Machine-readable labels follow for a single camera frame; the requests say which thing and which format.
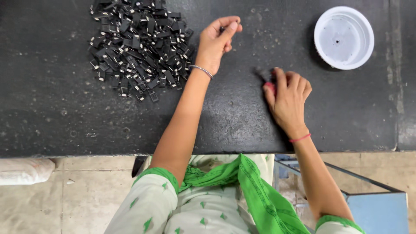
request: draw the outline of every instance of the white plastic container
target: white plastic container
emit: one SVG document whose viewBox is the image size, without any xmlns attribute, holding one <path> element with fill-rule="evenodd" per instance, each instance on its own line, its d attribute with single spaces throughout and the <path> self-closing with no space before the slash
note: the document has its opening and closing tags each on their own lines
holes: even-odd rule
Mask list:
<svg viewBox="0 0 416 234">
<path fill-rule="evenodd" d="M 344 6 L 321 15 L 314 40 L 322 59 L 341 70 L 360 67 L 374 49 L 374 33 L 368 20 L 359 11 Z"/>
<path fill-rule="evenodd" d="M 50 159 L 0 159 L 0 185 L 45 182 L 54 169 Z"/>
</svg>

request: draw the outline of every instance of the blue metal stand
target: blue metal stand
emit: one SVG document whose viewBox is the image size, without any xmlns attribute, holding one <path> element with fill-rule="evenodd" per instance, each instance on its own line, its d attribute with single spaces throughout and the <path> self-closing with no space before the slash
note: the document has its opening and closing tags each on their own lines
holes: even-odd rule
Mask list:
<svg viewBox="0 0 416 234">
<path fill-rule="evenodd" d="M 388 192 L 353 194 L 341 190 L 351 209 L 355 222 L 367 234 L 409 234 L 406 192 L 332 164 L 325 163 L 325 165 L 388 190 Z M 274 186 L 277 191 L 279 191 L 279 178 L 288 178 L 289 172 L 301 176 L 300 171 L 296 167 L 299 167 L 299 164 L 295 158 L 285 154 L 275 155 L 273 172 L 275 175 Z M 310 227 L 307 228 L 311 233 L 314 233 Z"/>
</svg>

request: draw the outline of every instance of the white plastic bowl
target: white plastic bowl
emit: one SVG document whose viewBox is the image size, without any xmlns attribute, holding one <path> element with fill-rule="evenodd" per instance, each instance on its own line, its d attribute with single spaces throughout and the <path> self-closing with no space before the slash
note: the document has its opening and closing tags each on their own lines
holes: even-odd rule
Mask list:
<svg viewBox="0 0 416 234">
<path fill-rule="evenodd" d="M 374 49 L 370 23 L 350 7 L 334 7 L 321 15 L 315 26 L 314 40 L 322 59 L 341 70 L 360 67 Z"/>
</svg>

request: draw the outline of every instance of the tiled floor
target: tiled floor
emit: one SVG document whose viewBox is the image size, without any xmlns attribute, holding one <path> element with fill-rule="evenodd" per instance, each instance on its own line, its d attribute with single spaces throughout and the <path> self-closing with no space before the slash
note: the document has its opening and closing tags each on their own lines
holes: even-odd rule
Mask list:
<svg viewBox="0 0 416 234">
<path fill-rule="evenodd" d="M 325 153 L 324 161 L 408 193 L 409 228 L 416 234 L 416 152 Z M 0 186 L 0 234 L 102 234 L 133 182 L 132 157 L 56 160 L 47 182 Z M 331 171 L 341 189 L 369 192 L 374 187 Z M 301 181 L 280 180 L 280 191 L 314 227 Z"/>
</svg>

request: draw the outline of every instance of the black workbench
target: black workbench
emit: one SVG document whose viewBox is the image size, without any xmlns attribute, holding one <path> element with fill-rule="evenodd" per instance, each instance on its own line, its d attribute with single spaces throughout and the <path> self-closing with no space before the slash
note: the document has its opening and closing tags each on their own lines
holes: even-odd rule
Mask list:
<svg viewBox="0 0 416 234">
<path fill-rule="evenodd" d="M 137 103 L 93 79 L 87 48 L 98 23 L 90 4 L 0 2 L 0 157 L 153 153 L 181 92 L 156 89 L 158 103 Z M 338 5 L 362 12 L 373 27 L 374 52 L 355 70 L 331 68 L 313 44 L 317 19 Z M 258 65 L 294 70 L 311 82 L 305 121 L 319 151 L 416 149 L 413 5 L 168 0 L 168 10 L 182 12 L 195 30 L 194 43 L 218 17 L 239 15 L 244 28 L 209 86 L 194 154 L 291 150 L 268 113 L 261 81 L 251 73 Z"/>
</svg>

